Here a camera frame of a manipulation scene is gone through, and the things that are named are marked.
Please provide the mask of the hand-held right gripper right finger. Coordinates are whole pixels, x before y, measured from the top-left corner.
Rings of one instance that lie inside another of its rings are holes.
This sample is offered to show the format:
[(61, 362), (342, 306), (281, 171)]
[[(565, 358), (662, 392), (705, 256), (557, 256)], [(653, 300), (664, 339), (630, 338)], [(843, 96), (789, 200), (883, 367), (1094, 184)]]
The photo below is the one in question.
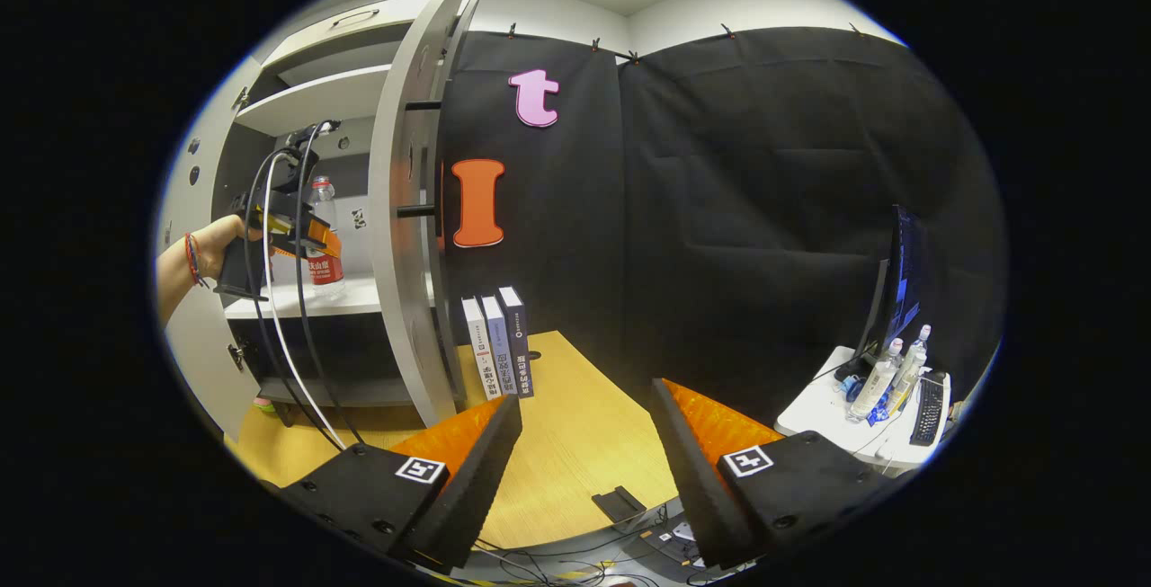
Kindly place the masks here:
[(813, 546), (891, 493), (817, 430), (784, 435), (671, 379), (654, 379), (649, 413), (707, 566)]

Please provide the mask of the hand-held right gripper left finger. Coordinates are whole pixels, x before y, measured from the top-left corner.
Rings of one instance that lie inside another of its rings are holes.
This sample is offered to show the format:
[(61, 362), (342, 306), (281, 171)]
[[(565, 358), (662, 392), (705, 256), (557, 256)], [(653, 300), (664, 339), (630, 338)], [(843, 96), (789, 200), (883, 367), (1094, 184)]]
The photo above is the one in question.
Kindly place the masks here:
[(270, 493), (374, 556), (447, 574), (468, 562), (521, 434), (521, 401), (504, 395), (390, 449), (350, 445)]

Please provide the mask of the clear water bottle red label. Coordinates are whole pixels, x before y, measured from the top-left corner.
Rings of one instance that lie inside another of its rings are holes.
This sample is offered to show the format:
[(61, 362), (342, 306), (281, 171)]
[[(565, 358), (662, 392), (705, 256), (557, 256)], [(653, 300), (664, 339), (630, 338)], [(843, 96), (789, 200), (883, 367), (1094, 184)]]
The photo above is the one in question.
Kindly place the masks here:
[[(308, 207), (312, 213), (334, 226), (340, 235), (338, 211), (335, 203), (335, 186), (328, 176), (317, 176), (311, 183), (308, 193)], [(307, 258), (308, 276), (317, 296), (337, 297), (343, 292), (344, 270), (342, 259), (336, 260), (329, 256), (320, 258)]]

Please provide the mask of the white cabinet door with cat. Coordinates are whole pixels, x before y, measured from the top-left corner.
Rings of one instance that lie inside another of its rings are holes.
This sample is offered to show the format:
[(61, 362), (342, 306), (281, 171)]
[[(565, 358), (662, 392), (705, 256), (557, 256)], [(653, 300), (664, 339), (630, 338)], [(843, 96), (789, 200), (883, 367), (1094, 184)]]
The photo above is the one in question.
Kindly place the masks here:
[(458, 411), (457, 363), (442, 272), (442, 247), (430, 218), (398, 218), (426, 199), (422, 139), (406, 134), (404, 105), (443, 99), (477, 0), (432, 0), (399, 43), (379, 96), (369, 145), (369, 262), (392, 357), (424, 426)]

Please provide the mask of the small black holder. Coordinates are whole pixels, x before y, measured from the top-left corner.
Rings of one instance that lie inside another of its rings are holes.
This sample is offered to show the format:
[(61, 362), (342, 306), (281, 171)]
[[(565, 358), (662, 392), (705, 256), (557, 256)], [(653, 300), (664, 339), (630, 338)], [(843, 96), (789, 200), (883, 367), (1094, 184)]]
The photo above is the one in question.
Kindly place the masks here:
[(628, 523), (648, 512), (648, 508), (622, 485), (608, 493), (592, 495), (590, 500), (612, 525)]

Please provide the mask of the white book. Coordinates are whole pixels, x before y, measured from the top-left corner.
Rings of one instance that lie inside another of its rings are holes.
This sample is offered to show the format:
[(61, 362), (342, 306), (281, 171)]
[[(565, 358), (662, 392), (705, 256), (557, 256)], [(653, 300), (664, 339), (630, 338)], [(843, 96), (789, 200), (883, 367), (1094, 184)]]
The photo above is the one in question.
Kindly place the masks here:
[(471, 338), (471, 350), (477, 363), (478, 379), (485, 389), (485, 398), (488, 401), (498, 398), (503, 391), (500, 387), (497, 369), (495, 369), (490, 337), (486, 329), (485, 308), (481, 308), (477, 297), (463, 298), (462, 306), (468, 338)]

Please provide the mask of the grey-blue book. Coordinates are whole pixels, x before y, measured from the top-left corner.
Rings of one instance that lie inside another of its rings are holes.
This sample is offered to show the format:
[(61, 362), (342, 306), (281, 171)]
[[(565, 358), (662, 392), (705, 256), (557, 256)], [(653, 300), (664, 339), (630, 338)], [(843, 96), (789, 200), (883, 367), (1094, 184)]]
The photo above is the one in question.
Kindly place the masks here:
[(514, 361), (511, 353), (509, 337), (506, 337), (506, 318), (500, 302), (495, 296), (481, 297), (481, 307), (485, 308), (486, 329), (488, 329), (493, 363), (503, 395), (517, 395), (518, 387), (514, 383)]

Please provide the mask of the white cabinet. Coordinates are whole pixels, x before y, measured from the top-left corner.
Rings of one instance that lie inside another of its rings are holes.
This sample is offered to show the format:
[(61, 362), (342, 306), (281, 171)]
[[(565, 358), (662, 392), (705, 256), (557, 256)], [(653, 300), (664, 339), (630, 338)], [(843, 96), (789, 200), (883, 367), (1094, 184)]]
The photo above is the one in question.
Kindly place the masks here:
[[(335, 186), (343, 292), (317, 296), (304, 256), (275, 254), (262, 261), (270, 281), (262, 288), (265, 302), (222, 295), (233, 358), (247, 363), (260, 397), (275, 403), (284, 424), (303, 412), (321, 430), (346, 432), (344, 418), (355, 407), (414, 406), (387, 338), (369, 262), (371, 132), (401, 41), (312, 49), (292, 68), (262, 68), (235, 117), (236, 127), (270, 138), (272, 150), (285, 146), (297, 129), (341, 121), (335, 132), (312, 142), (319, 154), (312, 181), (328, 176)], [(445, 359), (457, 363), (451, 346)], [(460, 407), (462, 373), (455, 391)]]

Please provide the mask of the white side table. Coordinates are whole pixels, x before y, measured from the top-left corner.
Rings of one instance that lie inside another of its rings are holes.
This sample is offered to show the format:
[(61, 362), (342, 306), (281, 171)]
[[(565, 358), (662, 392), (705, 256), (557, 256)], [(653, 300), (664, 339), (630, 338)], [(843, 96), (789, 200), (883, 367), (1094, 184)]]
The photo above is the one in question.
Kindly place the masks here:
[(784, 435), (794, 435), (803, 430), (817, 430), (834, 445), (853, 453), (859, 460), (877, 466), (881, 471), (897, 477), (905, 471), (918, 468), (932, 459), (942, 445), (944, 424), (950, 411), (950, 378), (942, 383), (942, 424), (939, 424), (933, 443), (914, 445), (910, 443), (916, 427), (918, 403), (922, 388), (917, 387), (908, 398), (908, 406), (901, 414), (879, 424), (848, 422), (845, 394), (837, 390), (834, 366), (846, 363), (854, 353), (852, 348), (837, 346), (823, 363), (811, 382), (803, 387), (798, 397), (782, 411), (773, 424), (773, 429)]

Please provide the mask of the dark blue book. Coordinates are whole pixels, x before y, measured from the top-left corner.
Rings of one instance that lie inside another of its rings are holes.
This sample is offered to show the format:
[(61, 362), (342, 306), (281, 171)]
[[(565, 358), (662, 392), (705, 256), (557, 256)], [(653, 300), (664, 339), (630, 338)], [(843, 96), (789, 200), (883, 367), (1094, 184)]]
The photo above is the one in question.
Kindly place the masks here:
[(513, 358), (514, 391), (521, 398), (529, 398), (535, 395), (535, 384), (531, 374), (529, 325), (527, 325), (526, 306), (513, 287), (501, 287), (498, 294), (505, 315), (509, 351)]

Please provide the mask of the clear plastic bottle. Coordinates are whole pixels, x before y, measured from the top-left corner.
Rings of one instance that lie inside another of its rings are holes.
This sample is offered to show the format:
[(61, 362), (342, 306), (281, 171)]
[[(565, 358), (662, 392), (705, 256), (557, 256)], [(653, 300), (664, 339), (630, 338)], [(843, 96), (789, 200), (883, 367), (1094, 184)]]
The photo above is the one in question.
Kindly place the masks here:
[(846, 418), (849, 422), (866, 422), (879, 405), (881, 398), (887, 392), (889, 384), (900, 369), (902, 350), (904, 340), (895, 337), (889, 342), (889, 348), (879, 355), (855, 401), (848, 407)]
[(897, 372), (895, 382), (893, 382), (891, 395), (889, 395), (889, 411), (899, 412), (904, 407), (904, 402), (917, 382), (920, 369), (927, 363), (927, 342), (930, 336), (932, 336), (932, 326), (922, 325), (918, 338), (907, 350), (904, 365)]

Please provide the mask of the white cabinet drawer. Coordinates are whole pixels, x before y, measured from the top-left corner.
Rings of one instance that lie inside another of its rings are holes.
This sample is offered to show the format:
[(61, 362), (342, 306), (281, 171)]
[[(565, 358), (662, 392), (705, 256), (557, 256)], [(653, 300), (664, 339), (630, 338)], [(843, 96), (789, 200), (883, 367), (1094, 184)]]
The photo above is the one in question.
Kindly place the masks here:
[[(407, 29), (432, 0), (379, 0), (358, 6), (351, 10), (334, 14), (329, 18), (313, 22), (294, 31), (262, 59), (262, 68), (292, 68), (308, 59), (312, 49), (351, 49), (378, 41), (402, 40)], [(331, 22), (346, 13), (378, 8), (378, 16), (348, 26), (331, 26)]]

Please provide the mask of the black keyboard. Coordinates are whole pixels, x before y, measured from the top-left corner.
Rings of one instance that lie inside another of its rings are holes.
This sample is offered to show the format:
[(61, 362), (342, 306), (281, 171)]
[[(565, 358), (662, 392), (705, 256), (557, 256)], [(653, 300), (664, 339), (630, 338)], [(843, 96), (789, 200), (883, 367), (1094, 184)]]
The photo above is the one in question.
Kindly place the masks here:
[(947, 375), (942, 371), (927, 371), (918, 378), (918, 406), (910, 430), (909, 444), (930, 447), (945, 422), (947, 407)]

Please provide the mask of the black backdrop cloth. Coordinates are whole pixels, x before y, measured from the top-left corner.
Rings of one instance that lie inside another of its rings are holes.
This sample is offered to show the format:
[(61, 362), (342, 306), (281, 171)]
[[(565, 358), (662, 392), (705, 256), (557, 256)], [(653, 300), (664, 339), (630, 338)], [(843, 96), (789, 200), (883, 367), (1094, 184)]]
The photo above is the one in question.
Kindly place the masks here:
[(773, 422), (864, 330), (895, 206), (925, 253), (914, 338), (967, 392), (1003, 338), (1003, 198), (975, 130), (895, 41), (773, 26), (620, 64), (466, 35), (439, 153), (445, 288), (514, 288), (646, 405), (669, 378)]

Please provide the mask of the black computer monitor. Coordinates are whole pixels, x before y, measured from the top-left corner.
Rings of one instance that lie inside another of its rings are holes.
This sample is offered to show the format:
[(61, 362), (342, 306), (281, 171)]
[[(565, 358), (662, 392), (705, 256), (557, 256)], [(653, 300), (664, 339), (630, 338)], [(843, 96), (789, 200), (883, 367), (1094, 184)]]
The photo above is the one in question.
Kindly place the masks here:
[(920, 313), (927, 273), (927, 231), (910, 209), (895, 204), (892, 213), (889, 258), (881, 260), (881, 275), (863, 335), (846, 367), (851, 378), (867, 378), (879, 361), (879, 355), (889, 350), (893, 340), (904, 336)]

